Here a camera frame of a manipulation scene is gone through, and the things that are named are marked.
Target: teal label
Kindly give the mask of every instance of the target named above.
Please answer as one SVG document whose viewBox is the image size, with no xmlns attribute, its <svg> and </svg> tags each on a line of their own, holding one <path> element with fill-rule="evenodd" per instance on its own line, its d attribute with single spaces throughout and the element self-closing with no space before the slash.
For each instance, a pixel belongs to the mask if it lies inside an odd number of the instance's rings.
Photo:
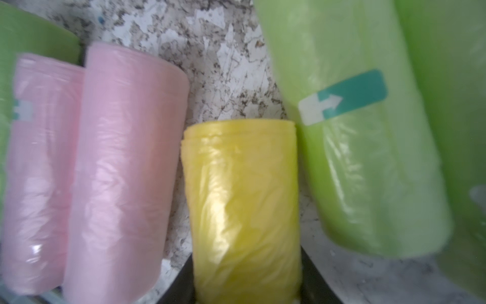
<svg viewBox="0 0 486 304">
<path fill-rule="evenodd" d="M 298 107 L 302 122 L 313 125 L 382 101 L 387 96 L 383 73 L 371 70 L 303 99 Z"/>
</svg>

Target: countertop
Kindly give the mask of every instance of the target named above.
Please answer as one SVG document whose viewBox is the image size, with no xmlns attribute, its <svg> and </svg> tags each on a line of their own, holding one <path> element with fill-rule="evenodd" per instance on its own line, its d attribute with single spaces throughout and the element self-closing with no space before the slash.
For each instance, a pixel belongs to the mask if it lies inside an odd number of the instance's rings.
<svg viewBox="0 0 486 304">
<path fill-rule="evenodd" d="M 235 118 L 285 118 L 250 0 L 7 0 L 77 34 L 158 55 L 191 81 L 186 126 Z M 325 237 L 305 183 L 302 246 L 346 304 L 481 304 L 443 277 L 432 257 L 387 260 L 344 250 Z M 138 304 L 154 304 L 191 253 L 182 168 L 162 273 Z"/>
</svg>

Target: trash bag roll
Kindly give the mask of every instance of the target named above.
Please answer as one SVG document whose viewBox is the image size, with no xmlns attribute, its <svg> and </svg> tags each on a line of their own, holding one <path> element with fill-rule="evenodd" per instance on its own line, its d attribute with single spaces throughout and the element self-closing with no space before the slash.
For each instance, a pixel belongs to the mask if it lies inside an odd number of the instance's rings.
<svg viewBox="0 0 486 304">
<path fill-rule="evenodd" d="M 291 304 L 302 268 L 295 125 L 194 125 L 181 158 L 199 304 Z"/>
<path fill-rule="evenodd" d="M 1 268 L 17 294 L 63 282 L 84 69 L 19 57 L 6 159 Z"/>
<path fill-rule="evenodd" d="M 486 299 L 486 2 L 395 2 L 456 223 L 438 264 Z"/>
<path fill-rule="evenodd" d="M 17 55 L 35 53 L 69 63 L 77 63 L 81 47 L 79 39 L 68 30 L 36 15 L 0 1 L 0 163 L 4 164 L 14 97 Z M 4 197 L 5 174 L 0 170 L 0 216 Z"/>
<path fill-rule="evenodd" d="M 393 0 L 255 0 L 327 234 L 358 252 L 437 252 L 440 159 Z"/>
<path fill-rule="evenodd" d="M 189 81 L 105 43 L 87 52 L 63 293 L 132 304 L 160 275 Z"/>
</svg>

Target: green plastic bag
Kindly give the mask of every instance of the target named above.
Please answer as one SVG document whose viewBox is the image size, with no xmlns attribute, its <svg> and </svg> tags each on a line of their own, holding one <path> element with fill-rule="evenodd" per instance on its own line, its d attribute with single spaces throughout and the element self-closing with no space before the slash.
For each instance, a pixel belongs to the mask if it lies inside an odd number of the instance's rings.
<svg viewBox="0 0 486 304">
<path fill-rule="evenodd" d="M 456 222 L 439 266 L 486 299 L 486 1 L 396 3 Z"/>
<path fill-rule="evenodd" d="M 452 219 L 393 0 L 255 0 L 325 230 L 367 254 L 443 248 Z"/>
<path fill-rule="evenodd" d="M 12 118 L 12 78 L 19 53 L 35 53 L 77 63 L 81 47 L 71 32 L 0 1 L 0 201 L 3 201 L 7 151 Z M 3 204 L 0 203 L 0 215 Z"/>
</svg>

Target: pink trash bag roll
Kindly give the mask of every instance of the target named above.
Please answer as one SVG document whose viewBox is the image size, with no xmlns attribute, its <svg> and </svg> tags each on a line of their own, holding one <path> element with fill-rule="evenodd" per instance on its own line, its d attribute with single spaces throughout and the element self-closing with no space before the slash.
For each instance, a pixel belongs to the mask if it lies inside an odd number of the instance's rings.
<svg viewBox="0 0 486 304">
<path fill-rule="evenodd" d="M 156 283 L 188 94 L 167 61 L 89 48 L 63 284 L 71 304 L 131 304 Z"/>
<path fill-rule="evenodd" d="M 1 268 L 36 295 L 62 284 L 84 69 L 23 54 L 14 77 Z"/>
</svg>

